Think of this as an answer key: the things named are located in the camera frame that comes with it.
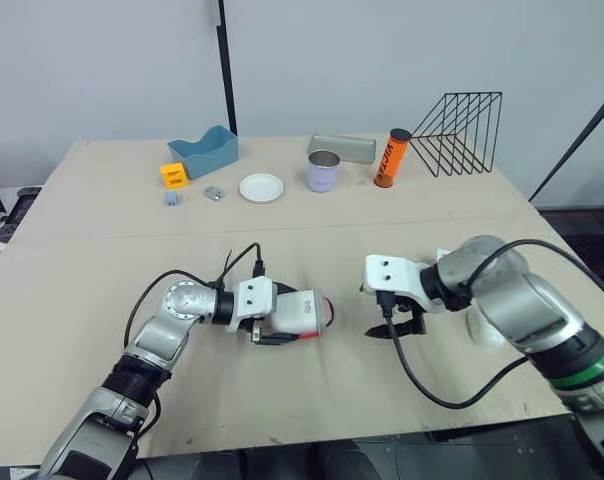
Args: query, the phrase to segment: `gray tray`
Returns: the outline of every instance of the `gray tray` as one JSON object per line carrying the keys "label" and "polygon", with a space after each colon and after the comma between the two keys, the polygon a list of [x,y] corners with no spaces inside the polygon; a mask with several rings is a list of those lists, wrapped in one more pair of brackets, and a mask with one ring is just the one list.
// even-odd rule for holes
{"label": "gray tray", "polygon": [[314,134],[309,144],[309,155],[316,150],[328,150],[342,162],[371,165],[375,162],[375,140]]}

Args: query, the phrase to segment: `orange cylinder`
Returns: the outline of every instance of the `orange cylinder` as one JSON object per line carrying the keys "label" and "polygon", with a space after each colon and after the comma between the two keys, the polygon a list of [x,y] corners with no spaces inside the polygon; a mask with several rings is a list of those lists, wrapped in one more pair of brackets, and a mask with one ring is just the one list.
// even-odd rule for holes
{"label": "orange cylinder", "polygon": [[411,140],[411,132],[402,128],[391,130],[378,173],[375,174],[373,179],[373,183],[378,187],[389,188],[393,186],[393,179],[400,169],[404,153],[409,146],[409,140]]}

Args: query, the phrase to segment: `blue plastic bin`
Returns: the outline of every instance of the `blue plastic bin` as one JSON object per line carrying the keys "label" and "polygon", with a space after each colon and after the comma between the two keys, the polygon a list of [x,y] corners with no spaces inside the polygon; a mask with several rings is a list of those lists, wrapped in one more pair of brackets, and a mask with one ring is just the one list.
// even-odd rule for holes
{"label": "blue plastic bin", "polygon": [[209,128],[199,142],[173,140],[167,145],[191,180],[238,160],[238,137],[222,125]]}

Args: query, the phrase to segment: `metal file holder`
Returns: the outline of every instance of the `metal file holder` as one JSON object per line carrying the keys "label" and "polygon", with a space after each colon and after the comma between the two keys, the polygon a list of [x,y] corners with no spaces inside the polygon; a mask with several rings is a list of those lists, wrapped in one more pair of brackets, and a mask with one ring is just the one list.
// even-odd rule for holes
{"label": "metal file holder", "polygon": [[490,172],[502,92],[445,93],[413,132],[411,145],[437,177]]}

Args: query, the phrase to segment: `metal cup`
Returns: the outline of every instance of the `metal cup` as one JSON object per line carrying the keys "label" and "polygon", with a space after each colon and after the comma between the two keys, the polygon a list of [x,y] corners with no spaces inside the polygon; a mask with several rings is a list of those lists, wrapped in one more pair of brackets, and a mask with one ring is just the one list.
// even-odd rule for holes
{"label": "metal cup", "polygon": [[308,184],[314,192],[328,192],[338,179],[340,157],[328,150],[316,150],[309,155]]}

